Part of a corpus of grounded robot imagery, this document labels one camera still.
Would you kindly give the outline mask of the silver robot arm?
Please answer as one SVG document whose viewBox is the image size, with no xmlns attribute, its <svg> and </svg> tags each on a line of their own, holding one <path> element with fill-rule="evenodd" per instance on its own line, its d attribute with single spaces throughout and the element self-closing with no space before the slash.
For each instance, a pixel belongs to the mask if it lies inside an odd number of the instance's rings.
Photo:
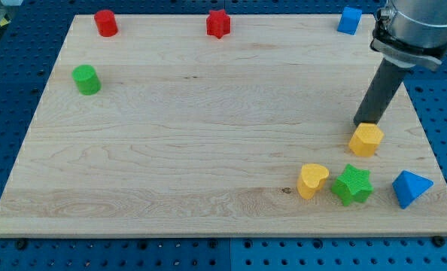
<svg viewBox="0 0 447 271">
<path fill-rule="evenodd" d="M 387 0 L 375 13 L 372 50 L 403 68 L 436 71 L 447 51 L 447 0 Z"/>
</svg>

